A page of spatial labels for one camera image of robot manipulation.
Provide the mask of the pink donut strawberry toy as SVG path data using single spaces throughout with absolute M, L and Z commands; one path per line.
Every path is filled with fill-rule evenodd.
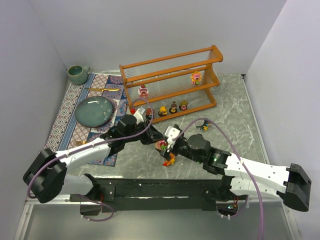
M 168 143 L 163 139 L 155 143 L 155 148 L 157 150 L 165 151 L 167 149 Z

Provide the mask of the orange dragon toy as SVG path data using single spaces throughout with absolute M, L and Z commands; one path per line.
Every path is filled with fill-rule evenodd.
M 170 165 L 173 165 L 174 163 L 175 163 L 175 155 L 171 153 L 169 155 L 169 160 L 165 160 L 162 165 L 165 167 L 168 167 Z

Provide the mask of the red-haired figurine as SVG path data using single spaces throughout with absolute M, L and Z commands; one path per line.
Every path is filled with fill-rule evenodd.
M 153 116 L 153 110 L 151 108 L 147 108 L 146 112 L 145 112 L 145 118 L 147 120 L 151 120 Z

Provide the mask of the yellow-haired figurine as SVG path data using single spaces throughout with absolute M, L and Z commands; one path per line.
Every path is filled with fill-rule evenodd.
M 168 114 L 167 108 L 165 106 L 161 106 L 158 111 L 158 115 L 160 117 L 165 117 Z

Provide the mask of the brown-haired figurine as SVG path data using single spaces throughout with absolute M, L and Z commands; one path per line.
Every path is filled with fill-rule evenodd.
M 170 106 L 170 108 L 169 108 L 169 112 L 171 113 L 171 114 L 175 114 L 175 113 L 177 113 L 177 104 L 176 104 L 176 102 L 175 101 L 173 101 L 172 102 L 172 104 L 171 104 L 171 106 Z

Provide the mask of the straw hat figurine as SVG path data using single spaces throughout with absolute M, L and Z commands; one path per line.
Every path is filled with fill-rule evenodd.
M 187 100 L 182 100 L 180 103 L 179 103 L 179 109 L 181 111 L 185 111 L 188 109 L 188 101 Z

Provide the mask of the strawberry cake slice toy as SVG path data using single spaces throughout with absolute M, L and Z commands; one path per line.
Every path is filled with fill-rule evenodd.
M 149 90 L 147 89 L 145 84 L 139 86 L 138 95 L 140 98 L 148 98 L 149 97 Z

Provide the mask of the pink bear sunflower toy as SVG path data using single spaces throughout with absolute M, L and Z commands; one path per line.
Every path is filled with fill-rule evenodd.
M 202 80 L 202 74 L 199 71 L 195 71 L 192 73 L 190 78 L 191 78 L 191 82 L 197 86 L 200 84 Z

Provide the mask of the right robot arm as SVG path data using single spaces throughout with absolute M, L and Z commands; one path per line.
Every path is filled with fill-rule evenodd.
M 230 182 L 227 190 L 233 195 L 282 199 L 293 210 L 309 210 L 312 181 L 298 164 L 276 166 L 238 158 L 234 153 L 212 147 L 201 134 L 181 136 L 174 145 L 165 143 L 158 152 L 167 161 L 181 155 L 202 164 L 211 174 L 222 175 Z

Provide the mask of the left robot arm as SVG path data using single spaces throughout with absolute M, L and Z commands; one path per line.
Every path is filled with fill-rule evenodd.
M 100 200 L 100 184 L 92 175 L 75 176 L 69 172 L 117 154 L 126 143 L 139 141 L 142 145 L 150 145 L 163 138 L 150 120 L 126 114 L 107 132 L 86 144 L 56 152 L 49 148 L 42 150 L 23 176 L 28 186 L 27 195 L 40 203 L 66 194 Z

